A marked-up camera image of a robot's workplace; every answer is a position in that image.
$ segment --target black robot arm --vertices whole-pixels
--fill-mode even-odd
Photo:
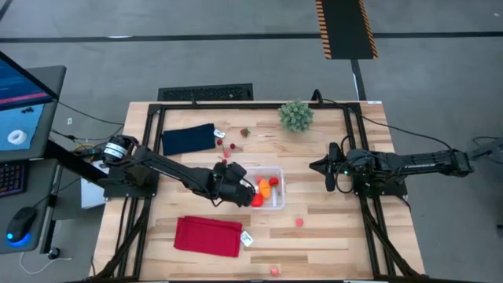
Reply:
[[[241,182],[246,170],[239,164],[217,163],[213,170],[187,167],[139,145],[133,137],[111,138],[102,158],[108,166],[118,167],[126,173],[126,180],[123,182],[137,187],[143,186],[150,171],[154,170],[179,180],[185,188],[211,201],[220,198],[241,207],[250,205],[255,195],[255,189],[251,185]]]
[[[336,188],[334,175],[345,174],[362,177],[371,194],[381,193],[387,185],[400,185],[408,175],[441,173],[464,177],[473,172],[467,154],[456,149],[413,155],[351,149],[344,156],[335,142],[330,143],[329,154],[311,163],[310,168],[325,176],[328,191]]]

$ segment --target white box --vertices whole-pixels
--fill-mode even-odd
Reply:
[[[262,177],[267,180],[269,180],[269,178],[276,177],[279,181],[279,184],[273,188],[270,198],[268,200],[264,200],[263,206],[260,208],[250,206],[250,208],[257,210],[280,210],[285,207],[285,177],[281,167],[246,167],[245,170],[247,173],[244,178],[246,178],[255,187],[257,193],[259,193],[259,184],[257,183],[258,177]]]

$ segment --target concrete floor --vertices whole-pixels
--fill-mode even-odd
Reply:
[[[373,32],[503,30],[503,2],[498,0],[365,4]],[[317,31],[314,1],[306,0],[14,0],[0,22],[0,37]],[[360,65],[367,97],[384,102],[389,124],[461,150],[470,149],[475,136],[501,135],[503,38],[377,39],[376,44],[379,59]],[[349,61],[325,60],[317,39],[16,43],[0,44],[0,49],[25,68],[65,65],[61,100],[115,121],[124,120],[129,102],[153,101],[163,86],[253,83],[256,100],[309,98],[314,88],[331,99],[356,98]],[[115,130],[62,107],[53,127],[89,138]],[[391,134],[398,153],[442,149],[422,138]],[[480,160],[477,172],[467,178],[407,179],[421,254],[432,277],[501,281],[503,239],[495,230],[503,217],[499,166]],[[2,281],[85,277],[100,221],[99,209],[84,219],[64,221],[56,244],[73,260],[54,263],[40,274],[25,274],[19,255],[0,256]],[[24,258],[29,270],[46,261],[37,252]]]

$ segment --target black mat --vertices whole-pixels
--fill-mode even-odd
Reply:
[[[327,59],[376,59],[363,0],[316,0],[323,52]]]
[[[252,101],[251,83],[159,88],[157,101]]]

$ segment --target black keyboard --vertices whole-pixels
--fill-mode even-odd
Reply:
[[[157,101],[252,101],[250,83],[159,88]]]
[[[28,162],[0,164],[0,197],[22,193],[26,189]]]

